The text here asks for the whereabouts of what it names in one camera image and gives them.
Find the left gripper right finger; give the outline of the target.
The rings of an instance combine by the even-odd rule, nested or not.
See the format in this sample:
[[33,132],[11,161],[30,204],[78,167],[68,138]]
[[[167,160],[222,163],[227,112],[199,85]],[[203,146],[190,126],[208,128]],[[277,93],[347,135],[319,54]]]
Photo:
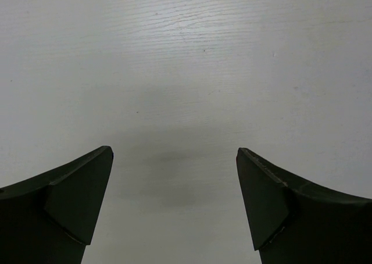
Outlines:
[[240,148],[237,172],[262,263],[370,263],[371,200],[323,187]]

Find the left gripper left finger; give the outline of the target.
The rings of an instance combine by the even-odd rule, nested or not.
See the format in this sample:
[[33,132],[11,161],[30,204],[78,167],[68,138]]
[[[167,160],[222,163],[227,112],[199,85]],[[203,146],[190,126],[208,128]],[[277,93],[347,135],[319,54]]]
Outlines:
[[101,146],[1,188],[1,263],[81,263],[108,185],[113,151]]

